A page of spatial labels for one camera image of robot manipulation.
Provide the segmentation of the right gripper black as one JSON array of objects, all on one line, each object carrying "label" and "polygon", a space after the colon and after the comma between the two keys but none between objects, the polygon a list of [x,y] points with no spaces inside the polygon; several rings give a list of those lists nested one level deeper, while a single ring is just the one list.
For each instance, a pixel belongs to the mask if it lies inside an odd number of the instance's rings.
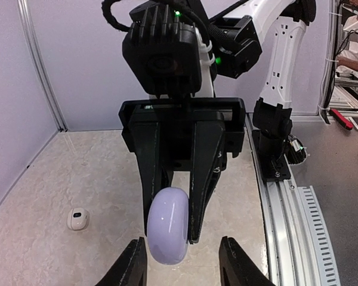
[{"label": "right gripper black", "polygon": [[[222,120],[208,120],[214,113]],[[132,115],[146,114],[146,121],[131,125]],[[149,210],[162,188],[161,122],[174,171],[190,170],[189,242],[199,242],[206,205],[221,172],[220,158],[242,152],[245,105],[240,98],[195,98],[188,103],[170,99],[125,101],[119,110],[122,136],[135,152],[142,184],[144,230]],[[196,122],[193,129],[191,122]]]}]

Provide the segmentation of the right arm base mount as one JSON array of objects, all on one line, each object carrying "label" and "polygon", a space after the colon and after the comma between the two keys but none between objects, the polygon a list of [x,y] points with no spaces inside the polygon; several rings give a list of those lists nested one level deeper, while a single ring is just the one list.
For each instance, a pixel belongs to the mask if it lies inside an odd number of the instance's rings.
[{"label": "right arm base mount", "polygon": [[263,182],[289,180],[289,166],[284,151],[280,150],[282,140],[270,139],[258,129],[252,131],[252,138]]}]

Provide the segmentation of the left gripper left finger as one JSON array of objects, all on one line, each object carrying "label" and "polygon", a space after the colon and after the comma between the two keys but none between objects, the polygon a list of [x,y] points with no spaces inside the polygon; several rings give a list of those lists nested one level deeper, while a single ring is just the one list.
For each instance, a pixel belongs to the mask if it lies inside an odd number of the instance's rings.
[{"label": "left gripper left finger", "polygon": [[143,237],[131,240],[96,286],[147,285],[147,251]]}]

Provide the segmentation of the cream earbud charging case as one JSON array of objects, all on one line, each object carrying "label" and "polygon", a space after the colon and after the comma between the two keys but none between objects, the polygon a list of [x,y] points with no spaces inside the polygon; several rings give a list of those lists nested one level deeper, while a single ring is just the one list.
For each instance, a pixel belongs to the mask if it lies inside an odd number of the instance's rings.
[{"label": "cream earbud charging case", "polygon": [[72,231],[81,231],[85,229],[89,224],[90,214],[82,208],[77,207],[71,209],[67,215],[67,227]]}]

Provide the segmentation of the purple round charging case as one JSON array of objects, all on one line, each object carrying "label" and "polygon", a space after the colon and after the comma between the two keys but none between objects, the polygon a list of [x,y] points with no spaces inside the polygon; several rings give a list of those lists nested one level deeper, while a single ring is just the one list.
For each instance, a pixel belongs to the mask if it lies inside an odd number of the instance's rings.
[{"label": "purple round charging case", "polygon": [[183,261],[188,248],[189,198],[181,188],[158,192],[147,218],[147,244],[152,257],[163,265]]}]

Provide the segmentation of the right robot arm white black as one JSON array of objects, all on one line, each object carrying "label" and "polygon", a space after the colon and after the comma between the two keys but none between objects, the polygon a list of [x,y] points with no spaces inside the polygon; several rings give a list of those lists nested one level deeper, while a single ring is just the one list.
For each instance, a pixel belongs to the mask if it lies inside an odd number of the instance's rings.
[{"label": "right robot arm white black", "polygon": [[208,202],[227,157],[245,137],[241,98],[219,98],[214,81],[232,79],[259,60],[268,32],[274,42],[254,107],[254,150],[265,181],[290,177],[291,80],[314,1],[239,1],[209,18],[200,1],[148,1],[130,13],[122,55],[149,95],[126,101],[122,136],[137,158],[144,231],[150,240],[199,241]]}]

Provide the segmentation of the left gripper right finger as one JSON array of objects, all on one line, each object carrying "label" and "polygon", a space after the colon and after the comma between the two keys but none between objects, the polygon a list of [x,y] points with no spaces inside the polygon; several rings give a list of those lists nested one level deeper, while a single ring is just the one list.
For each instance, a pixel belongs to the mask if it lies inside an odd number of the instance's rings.
[{"label": "left gripper right finger", "polygon": [[274,286],[232,237],[221,239],[219,266],[222,286]]}]

